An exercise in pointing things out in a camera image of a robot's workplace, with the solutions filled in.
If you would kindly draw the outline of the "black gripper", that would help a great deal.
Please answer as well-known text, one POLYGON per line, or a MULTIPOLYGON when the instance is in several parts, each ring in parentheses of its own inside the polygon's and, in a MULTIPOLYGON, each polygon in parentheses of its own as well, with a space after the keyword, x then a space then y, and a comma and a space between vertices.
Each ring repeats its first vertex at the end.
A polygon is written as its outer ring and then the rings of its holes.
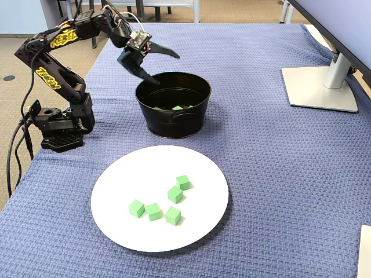
POLYGON ((123 48, 123 51, 117 58, 117 61, 122 65, 128 72, 132 73, 136 77, 141 78, 143 81, 149 82, 154 85, 159 85, 160 82, 154 77, 149 75, 142 67, 141 64, 143 59, 148 54, 159 53, 165 54, 174 58, 180 58, 180 56, 172 49, 158 45, 154 42, 147 42, 143 47, 135 48, 128 44, 123 48))

